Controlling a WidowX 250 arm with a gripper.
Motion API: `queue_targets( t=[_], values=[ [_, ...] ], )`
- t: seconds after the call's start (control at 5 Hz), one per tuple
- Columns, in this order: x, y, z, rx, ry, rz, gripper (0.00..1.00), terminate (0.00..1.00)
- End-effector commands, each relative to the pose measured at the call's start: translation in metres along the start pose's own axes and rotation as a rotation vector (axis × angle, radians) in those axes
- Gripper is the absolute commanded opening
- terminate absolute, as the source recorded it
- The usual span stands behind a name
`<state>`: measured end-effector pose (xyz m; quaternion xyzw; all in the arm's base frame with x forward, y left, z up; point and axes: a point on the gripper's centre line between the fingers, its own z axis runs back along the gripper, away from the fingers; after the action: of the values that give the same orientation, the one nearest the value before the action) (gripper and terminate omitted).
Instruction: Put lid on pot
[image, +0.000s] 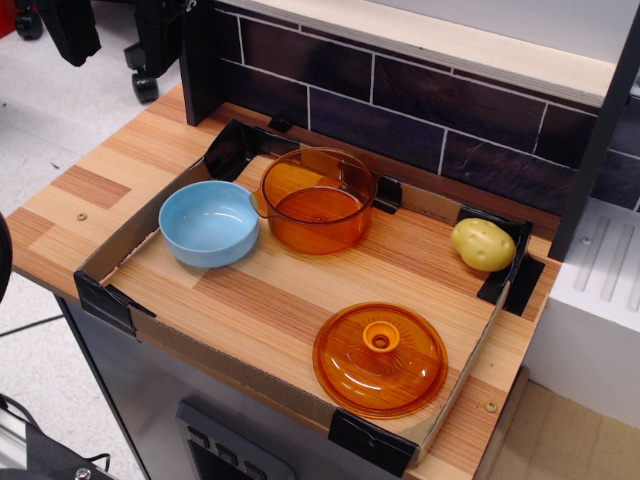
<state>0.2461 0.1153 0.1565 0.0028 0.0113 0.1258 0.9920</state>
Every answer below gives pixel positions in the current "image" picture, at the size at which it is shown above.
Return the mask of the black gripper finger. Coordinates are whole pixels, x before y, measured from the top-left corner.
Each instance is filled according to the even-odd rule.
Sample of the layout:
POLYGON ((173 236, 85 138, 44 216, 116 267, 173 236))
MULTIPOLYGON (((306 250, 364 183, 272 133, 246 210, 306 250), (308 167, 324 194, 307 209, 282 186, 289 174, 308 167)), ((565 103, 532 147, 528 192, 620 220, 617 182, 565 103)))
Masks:
POLYGON ((89 0, 42 1, 41 17, 63 59, 75 67, 101 48, 89 0))
POLYGON ((182 52, 183 2, 140 0, 134 5, 145 70, 149 76, 159 78, 182 52))

